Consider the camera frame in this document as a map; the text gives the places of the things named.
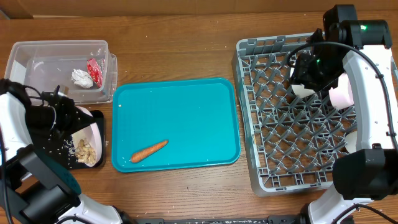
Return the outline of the pale green bowl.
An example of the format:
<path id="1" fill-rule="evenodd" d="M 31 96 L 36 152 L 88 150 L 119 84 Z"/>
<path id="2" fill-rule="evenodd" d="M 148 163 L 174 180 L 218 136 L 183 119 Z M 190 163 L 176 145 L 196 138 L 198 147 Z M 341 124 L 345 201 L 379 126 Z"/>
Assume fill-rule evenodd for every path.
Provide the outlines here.
<path id="1" fill-rule="evenodd" d="M 291 85 L 293 93 L 299 98 L 306 98 L 310 95 L 315 94 L 312 89 L 305 88 L 304 85 Z"/>

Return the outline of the white plate with food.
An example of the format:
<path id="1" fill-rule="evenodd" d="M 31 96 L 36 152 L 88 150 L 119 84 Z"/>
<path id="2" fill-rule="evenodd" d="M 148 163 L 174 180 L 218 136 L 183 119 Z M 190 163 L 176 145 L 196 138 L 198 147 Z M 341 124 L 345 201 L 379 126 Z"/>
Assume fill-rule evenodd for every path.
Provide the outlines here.
<path id="1" fill-rule="evenodd" d="M 72 134 L 72 142 L 78 141 L 79 139 L 87 139 L 87 141 L 93 146 L 96 151 L 96 164 L 99 164 L 99 161 L 103 155 L 103 142 L 101 139 L 100 129 L 96 122 L 90 124 L 89 126 L 75 132 Z"/>

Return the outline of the red snack wrapper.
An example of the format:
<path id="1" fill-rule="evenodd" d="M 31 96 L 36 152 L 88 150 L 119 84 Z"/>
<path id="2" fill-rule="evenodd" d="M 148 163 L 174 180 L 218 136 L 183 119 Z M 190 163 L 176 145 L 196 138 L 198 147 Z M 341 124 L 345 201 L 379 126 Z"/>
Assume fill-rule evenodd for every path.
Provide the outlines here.
<path id="1" fill-rule="evenodd" d="M 95 58 L 91 58 L 87 61 L 87 69 L 93 82 L 101 88 L 103 85 L 103 72 Z"/>

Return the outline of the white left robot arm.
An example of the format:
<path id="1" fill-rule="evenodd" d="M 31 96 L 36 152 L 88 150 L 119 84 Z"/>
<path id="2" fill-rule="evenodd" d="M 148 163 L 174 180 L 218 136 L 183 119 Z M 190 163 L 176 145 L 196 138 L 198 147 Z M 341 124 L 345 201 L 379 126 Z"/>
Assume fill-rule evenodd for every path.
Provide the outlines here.
<path id="1" fill-rule="evenodd" d="M 38 93 L 32 104 L 26 85 L 1 79 L 1 207 L 21 223 L 133 223 L 114 206 L 82 194 L 69 170 L 34 146 L 31 134 L 49 142 L 94 124 L 92 115 L 60 93 Z"/>

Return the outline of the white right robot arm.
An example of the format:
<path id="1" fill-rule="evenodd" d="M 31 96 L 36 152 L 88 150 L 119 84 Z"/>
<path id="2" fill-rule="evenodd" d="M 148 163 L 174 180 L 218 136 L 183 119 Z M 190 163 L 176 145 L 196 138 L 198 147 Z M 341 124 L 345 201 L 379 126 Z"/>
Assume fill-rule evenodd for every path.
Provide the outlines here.
<path id="1" fill-rule="evenodd" d="M 354 152 L 333 165 L 333 183 L 305 207 L 297 223 L 352 223 L 359 208 L 397 193 L 397 98 L 392 81 L 392 39 L 384 20 L 360 20 L 352 4 L 335 5 L 305 53 L 290 53 L 290 85 L 299 97 L 337 88 L 347 75 L 357 120 Z"/>

